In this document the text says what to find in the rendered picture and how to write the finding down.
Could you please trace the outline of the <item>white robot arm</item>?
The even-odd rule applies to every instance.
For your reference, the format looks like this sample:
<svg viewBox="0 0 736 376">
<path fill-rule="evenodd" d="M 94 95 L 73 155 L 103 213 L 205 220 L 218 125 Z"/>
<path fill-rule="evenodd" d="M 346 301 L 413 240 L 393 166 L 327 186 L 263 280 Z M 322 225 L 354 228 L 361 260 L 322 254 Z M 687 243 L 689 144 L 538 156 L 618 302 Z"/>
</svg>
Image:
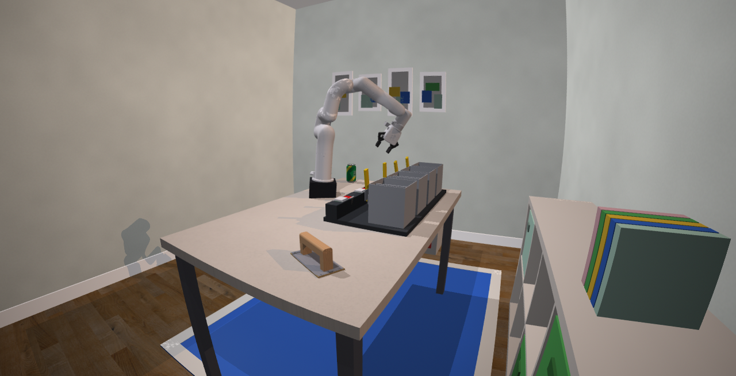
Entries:
<svg viewBox="0 0 736 376">
<path fill-rule="evenodd" d="M 343 78 L 338 82 L 335 82 L 328 90 L 328 94 L 324 100 L 324 106 L 321 107 L 316 114 L 316 163 L 315 171 L 310 172 L 310 175 L 313 176 L 312 181 L 334 181 L 334 178 L 331 178 L 331 172 L 335 131 L 333 127 L 331 127 L 331 122 L 334 122 L 334 120 L 337 119 L 342 96 L 346 93 L 355 93 L 356 91 L 362 91 L 365 95 L 370 97 L 371 100 L 377 102 L 379 105 L 383 105 L 388 109 L 388 111 L 390 111 L 390 113 L 395 114 L 397 117 L 391 122 L 391 124 L 400 131 L 405 127 L 412 116 L 412 113 L 405 109 L 400 102 L 388 95 L 386 91 L 383 91 L 378 87 L 378 85 L 371 82 L 370 79 L 364 76 L 353 79 Z"/>
</svg>

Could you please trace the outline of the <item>sanding float with wooden handle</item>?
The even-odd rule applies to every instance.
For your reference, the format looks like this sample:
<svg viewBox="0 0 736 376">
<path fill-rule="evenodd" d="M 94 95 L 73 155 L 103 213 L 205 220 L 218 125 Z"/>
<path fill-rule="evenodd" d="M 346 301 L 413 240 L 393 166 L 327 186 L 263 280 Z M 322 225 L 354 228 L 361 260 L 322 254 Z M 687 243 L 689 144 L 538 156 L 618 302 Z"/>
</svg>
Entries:
<svg viewBox="0 0 736 376">
<path fill-rule="evenodd" d="M 317 278 L 345 270 L 333 261 L 333 248 L 308 232 L 300 233 L 300 250 L 291 255 Z"/>
</svg>

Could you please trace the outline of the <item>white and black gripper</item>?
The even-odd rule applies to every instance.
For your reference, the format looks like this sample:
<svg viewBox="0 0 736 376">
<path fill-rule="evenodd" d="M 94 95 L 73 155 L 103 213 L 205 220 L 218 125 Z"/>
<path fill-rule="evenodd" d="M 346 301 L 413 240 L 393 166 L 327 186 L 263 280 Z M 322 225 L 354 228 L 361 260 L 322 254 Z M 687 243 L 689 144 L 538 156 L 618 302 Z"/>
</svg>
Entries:
<svg viewBox="0 0 736 376">
<path fill-rule="evenodd" d="M 396 129 L 394 125 L 389 125 L 384 132 L 378 133 L 378 142 L 375 144 L 376 147 L 379 147 L 381 144 L 381 141 L 385 140 L 386 142 L 390 143 L 390 147 L 386 150 L 387 153 L 389 153 L 393 148 L 396 148 L 398 146 L 398 139 L 401 136 L 401 131 L 399 129 Z M 382 135 L 382 136 L 381 136 Z"/>
</svg>

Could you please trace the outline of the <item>green drink can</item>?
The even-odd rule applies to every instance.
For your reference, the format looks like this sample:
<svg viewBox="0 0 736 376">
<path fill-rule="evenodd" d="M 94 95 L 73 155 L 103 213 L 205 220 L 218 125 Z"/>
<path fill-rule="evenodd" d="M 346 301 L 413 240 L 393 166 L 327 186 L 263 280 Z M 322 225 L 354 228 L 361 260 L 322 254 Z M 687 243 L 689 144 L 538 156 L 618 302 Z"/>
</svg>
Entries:
<svg viewBox="0 0 736 376">
<path fill-rule="evenodd" d="M 357 181 L 357 167 L 355 164 L 347 165 L 347 182 Z"/>
</svg>

